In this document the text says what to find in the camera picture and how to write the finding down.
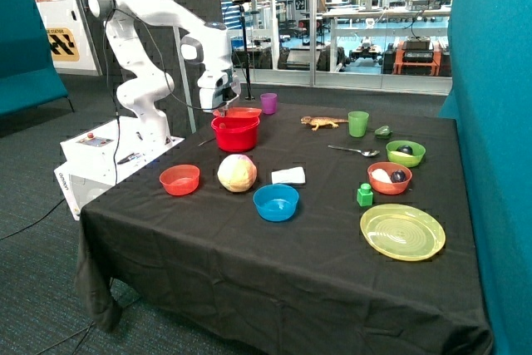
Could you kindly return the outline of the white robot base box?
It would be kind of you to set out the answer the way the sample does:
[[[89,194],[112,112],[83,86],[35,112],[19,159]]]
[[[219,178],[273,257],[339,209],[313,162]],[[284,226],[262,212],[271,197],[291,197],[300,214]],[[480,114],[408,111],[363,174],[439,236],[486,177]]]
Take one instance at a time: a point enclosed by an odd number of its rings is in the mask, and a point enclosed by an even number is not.
[[[66,162],[54,170],[72,217],[114,185],[178,145],[172,136],[166,144],[150,144],[134,117],[122,116],[61,143]]]

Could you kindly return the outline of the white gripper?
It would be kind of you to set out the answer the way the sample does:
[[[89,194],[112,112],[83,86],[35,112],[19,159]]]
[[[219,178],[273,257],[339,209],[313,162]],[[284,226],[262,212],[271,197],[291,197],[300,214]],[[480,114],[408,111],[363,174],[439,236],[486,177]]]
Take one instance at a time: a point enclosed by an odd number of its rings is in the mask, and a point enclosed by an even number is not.
[[[221,117],[226,117],[226,108],[241,94],[239,76],[232,69],[206,70],[197,84],[201,110],[213,112],[221,108],[219,111]]]

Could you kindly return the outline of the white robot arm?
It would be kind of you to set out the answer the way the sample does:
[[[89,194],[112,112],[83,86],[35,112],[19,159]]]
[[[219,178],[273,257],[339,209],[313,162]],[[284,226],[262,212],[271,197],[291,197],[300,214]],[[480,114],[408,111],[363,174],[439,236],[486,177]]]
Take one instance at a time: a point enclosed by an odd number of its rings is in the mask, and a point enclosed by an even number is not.
[[[223,23],[206,22],[172,0],[88,0],[88,4],[93,16],[104,22],[116,60],[134,74],[133,79],[118,87],[117,96],[135,113],[147,147],[171,142],[166,114],[155,107],[155,102],[170,95],[174,82],[148,57],[135,21],[187,32],[180,40],[181,54],[187,62],[204,66],[197,81],[201,110],[214,111],[239,97],[241,85],[234,73],[231,41]]]

